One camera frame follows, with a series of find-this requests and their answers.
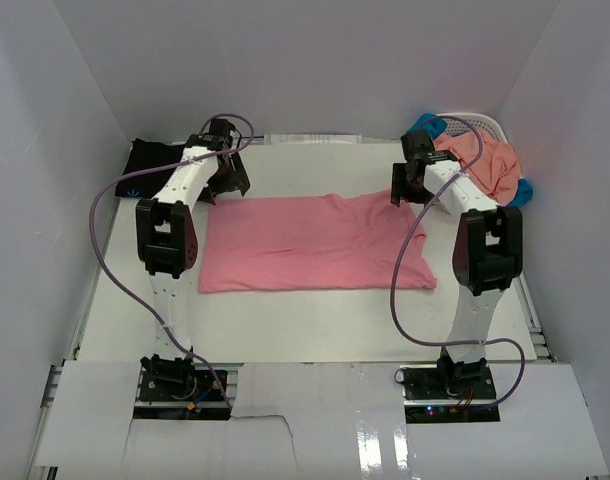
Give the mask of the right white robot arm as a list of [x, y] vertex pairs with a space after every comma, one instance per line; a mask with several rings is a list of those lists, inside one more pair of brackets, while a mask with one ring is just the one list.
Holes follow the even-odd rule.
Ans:
[[459, 296], [441, 346], [438, 390], [457, 399], [484, 379], [486, 342], [495, 309], [523, 266], [522, 215], [484, 194], [455, 155], [435, 148], [425, 130], [401, 137], [405, 161], [392, 169], [391, 203], [443, 204], [458, 219], [452, 269]]

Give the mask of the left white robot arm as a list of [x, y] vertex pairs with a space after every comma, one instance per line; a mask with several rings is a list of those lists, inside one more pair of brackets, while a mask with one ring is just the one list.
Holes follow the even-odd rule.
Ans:
[[192, 210], [199, 202], [213, 204], [220, 194], [250, 188], [249, 178], [234, 141], [237, 127], [222, 116], [189, 137], [181, 159], [151, 199], [135, 209], [137, 251], [149, 275], [157, 322], [154, 352], [166, 360], [183, 360], [192, 351], [187, 328], [187, 273], [199, 256]]

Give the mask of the pink t shirt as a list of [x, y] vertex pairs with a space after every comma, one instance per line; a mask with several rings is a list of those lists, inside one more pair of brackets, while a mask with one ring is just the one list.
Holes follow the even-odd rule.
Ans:
[[208, 213], [198, 290], [432, 290], [415, 219], [388, 191], [224, 200]]

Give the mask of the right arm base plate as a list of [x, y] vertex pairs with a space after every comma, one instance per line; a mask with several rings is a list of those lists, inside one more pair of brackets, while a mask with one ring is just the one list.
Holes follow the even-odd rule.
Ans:
[[402, 387], [408, 425], [497, 423], [499, 408], [484, 405], [496, 401], [489, 367], [477, 379], [447, 387], [436, 367], [401, 366], [393, 380]]

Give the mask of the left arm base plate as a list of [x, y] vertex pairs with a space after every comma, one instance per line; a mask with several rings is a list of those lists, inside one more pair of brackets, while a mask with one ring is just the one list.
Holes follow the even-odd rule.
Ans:
[[142, 357], [133, 418], [227, 421], [230, 408], [214, 376], [189, 358]]

